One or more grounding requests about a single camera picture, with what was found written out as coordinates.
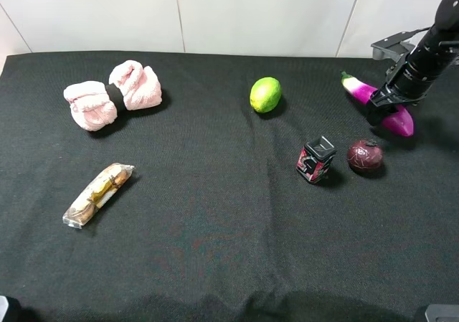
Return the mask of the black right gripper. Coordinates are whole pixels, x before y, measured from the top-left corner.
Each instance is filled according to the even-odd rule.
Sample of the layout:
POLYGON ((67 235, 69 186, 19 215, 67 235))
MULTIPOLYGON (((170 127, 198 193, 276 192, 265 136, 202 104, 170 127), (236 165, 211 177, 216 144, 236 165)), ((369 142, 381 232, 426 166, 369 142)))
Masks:
POLYGON ((398 111, 396 105, 414 104, 425 98, 434 81, 454 61, 454 40, 422 40, 404 62, 395 62, 387 70, 385 83, 372 93, 366 104, 368 123, 378 126, 398 111))

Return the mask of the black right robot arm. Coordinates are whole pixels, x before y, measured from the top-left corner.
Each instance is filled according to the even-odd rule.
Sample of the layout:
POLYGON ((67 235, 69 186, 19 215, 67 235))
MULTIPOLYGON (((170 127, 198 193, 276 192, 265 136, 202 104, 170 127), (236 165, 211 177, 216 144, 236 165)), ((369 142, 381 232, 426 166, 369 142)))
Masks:
POLYGON ((442 0, 429 28, 399 32, 372 44, 373 59, 394 60, 386 80, 366 103, 373 126, 398 106, 424 99, 436 79, 458 58, 458 0, 442 0))

